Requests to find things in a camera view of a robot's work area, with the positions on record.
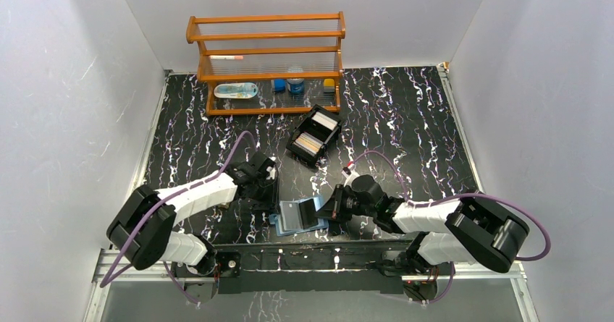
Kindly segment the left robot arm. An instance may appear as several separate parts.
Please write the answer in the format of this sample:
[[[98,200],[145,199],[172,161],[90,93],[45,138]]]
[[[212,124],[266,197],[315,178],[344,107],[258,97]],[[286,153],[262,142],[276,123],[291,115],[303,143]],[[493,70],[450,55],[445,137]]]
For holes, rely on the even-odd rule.
[[[106,236],[136,270],[162,260],[187,264],[199,276],[207,276],[216,267],[213,245],[200,235],[174,228],[210,208],[268,209],[276,203],[277,194],[276,161],[257,151],[248,161],[231,163],[221,174],[214,172],[195,182],[160,190],[137,187]]]

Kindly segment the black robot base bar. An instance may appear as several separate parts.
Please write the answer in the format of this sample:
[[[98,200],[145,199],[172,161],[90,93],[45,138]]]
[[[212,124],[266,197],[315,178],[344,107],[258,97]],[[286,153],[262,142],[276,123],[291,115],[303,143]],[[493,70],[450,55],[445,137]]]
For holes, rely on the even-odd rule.
[[[441,273],[404,268],[398,256],[409,245],[408,240],[217,245],[221,292],[376,291],[433,298]]]

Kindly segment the blue card holder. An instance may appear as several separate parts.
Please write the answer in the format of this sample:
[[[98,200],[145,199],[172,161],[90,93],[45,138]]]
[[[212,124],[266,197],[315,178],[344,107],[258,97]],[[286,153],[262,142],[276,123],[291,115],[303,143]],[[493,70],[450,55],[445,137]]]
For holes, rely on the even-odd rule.
[[[322,206],[323,198],[320,195],[300,200],[283,200],[279,202],[277,212],[269,216],[269,223],[280,237],[326,229],[329,222],[316,215]]]

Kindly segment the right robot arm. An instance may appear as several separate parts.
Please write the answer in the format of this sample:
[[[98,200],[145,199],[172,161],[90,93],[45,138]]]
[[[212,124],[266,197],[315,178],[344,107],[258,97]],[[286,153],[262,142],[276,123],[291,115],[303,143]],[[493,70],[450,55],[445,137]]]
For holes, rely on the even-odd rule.
[[[383,254],[378,266],[387,275],[427,274],[439,264],[456,262],[506,273],[530,232],[525,221],[484,194],[414,206],[389,196],[369,175],[337,185],[315,214],[336,222],[369,216],[390,234],[414,233],[406,250]]]

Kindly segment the black card tray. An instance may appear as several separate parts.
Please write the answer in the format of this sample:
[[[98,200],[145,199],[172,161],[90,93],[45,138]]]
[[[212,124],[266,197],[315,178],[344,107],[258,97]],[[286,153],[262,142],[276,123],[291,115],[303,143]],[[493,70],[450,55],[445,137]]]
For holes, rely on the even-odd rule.
[[[327,116],[338,121],[338,124],[333,131],[329,130],[326,127],[323,127],[322,125],[317,122],[314,122],[311,119],[311,117],[317,111],[320,111],[323,114],[326,114]],[[298,159],[299,161],[302,161],[304,165],[310,168],[316,168],[316,165],[318,164],[319,160],[325,156],[328,149],[331,148],[333,145],[336,145],[337,139],[342,129],[343,122],[343,119],[338,114],[326,110],[323,106],[314,105],[311,110],[306,114],[306,118],[303,119],[303,121],[291,132],[289,140],[286,144],[286,149],[294,158]],[[311,136],[323,142],[324,146],[319,151],[319,154],[317,156],[311,156],[307,154],[307,152],[292,145],[294,139],[296,139],[302,132],[307,132]]]

